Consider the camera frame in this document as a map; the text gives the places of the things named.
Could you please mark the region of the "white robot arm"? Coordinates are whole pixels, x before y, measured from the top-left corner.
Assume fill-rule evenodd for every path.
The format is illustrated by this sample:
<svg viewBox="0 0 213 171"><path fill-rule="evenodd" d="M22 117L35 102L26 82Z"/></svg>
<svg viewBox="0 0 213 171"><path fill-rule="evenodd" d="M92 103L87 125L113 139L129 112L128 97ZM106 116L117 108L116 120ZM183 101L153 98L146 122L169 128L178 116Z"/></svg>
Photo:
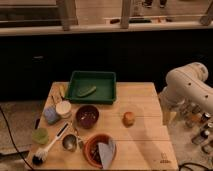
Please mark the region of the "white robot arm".
<svg viewBox="0 0 213 171"><path fill-rule="evenodd" d="M207 67L200 62L193 62L167 73L166 86L158 95L164 125L169 123L171 112L186 100L213 114L213 88L205 83L208 75Z"/></svg>

